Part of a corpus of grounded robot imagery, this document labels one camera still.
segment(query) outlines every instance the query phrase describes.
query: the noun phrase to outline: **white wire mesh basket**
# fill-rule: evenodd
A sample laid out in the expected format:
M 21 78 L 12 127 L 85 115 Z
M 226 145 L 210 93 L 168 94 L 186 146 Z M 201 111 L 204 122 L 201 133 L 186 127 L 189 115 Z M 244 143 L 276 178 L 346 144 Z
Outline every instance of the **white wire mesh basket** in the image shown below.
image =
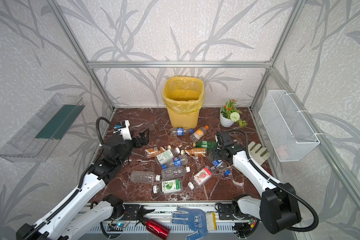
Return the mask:
M 285 90 L 269 90 L 259 115 L 280 162 L 298 161 L 320 144 Z

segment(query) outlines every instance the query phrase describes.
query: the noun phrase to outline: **potted plant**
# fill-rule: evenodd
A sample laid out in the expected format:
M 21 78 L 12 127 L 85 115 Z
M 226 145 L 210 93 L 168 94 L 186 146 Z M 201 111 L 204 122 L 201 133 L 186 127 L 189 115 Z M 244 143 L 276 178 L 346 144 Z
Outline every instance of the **potted plant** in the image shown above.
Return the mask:
M 220 124 L 223 127 L 230 127 L 234 122 L 237 122 L 240 127 L 245 127 L 248 123 L 240 119 L 239 109 L 235 108 L 236 101 L 234 99 L 225 103 L 224 107 L 220 109 Z

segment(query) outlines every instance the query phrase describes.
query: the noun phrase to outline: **blue bottle label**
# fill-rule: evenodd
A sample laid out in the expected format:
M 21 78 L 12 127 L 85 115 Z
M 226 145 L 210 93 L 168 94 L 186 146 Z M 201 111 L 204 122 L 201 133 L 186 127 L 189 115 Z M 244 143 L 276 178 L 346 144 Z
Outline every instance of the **blue bottle label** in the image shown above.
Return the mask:
M 174 163 L 175 167 L 181 166 L 181 160 L 180 160 L 180 158 L 179 158 L 179 157 L 175 157 L 175 158 L 173 159 L 173 163 Z
M 213 165 L 217 167 L 222 161 L 221 160 L 214 160 L 212 161 Z
M 183 134 L 184 134 L 183 128 L 182 128 L 182 127 L 178 127 L 178 128 L 177 128 L 177 136 L 183 136 Z

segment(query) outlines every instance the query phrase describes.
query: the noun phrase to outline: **work glove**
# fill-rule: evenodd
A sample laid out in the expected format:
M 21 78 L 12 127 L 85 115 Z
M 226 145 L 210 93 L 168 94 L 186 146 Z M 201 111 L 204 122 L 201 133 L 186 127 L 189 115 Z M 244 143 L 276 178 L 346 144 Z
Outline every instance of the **work glove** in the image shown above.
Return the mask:
M 201 209 L 189 209 L 186 207 L 177 207 L 177 212 L 172 214 L 171 223 L 178 225 L 187 225 L 192 231 L 186 240 L 198 240 L 206 236 L 208 229 L 215 230 L 215 214 L 208 213 L 208 217 Z

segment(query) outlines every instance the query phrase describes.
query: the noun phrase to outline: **green plastic bottle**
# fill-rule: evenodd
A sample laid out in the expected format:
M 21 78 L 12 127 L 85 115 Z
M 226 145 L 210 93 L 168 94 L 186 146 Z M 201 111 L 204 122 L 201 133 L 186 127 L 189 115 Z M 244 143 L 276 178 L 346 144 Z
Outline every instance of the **green plastic bottle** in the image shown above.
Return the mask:
M 193 147 L 206 147 L 206 150 L 209 151 L 212 148 L 216 147 L 216 142 L 215 141 L 199 141 L 199 142 L 194 142 L 193 143 Z

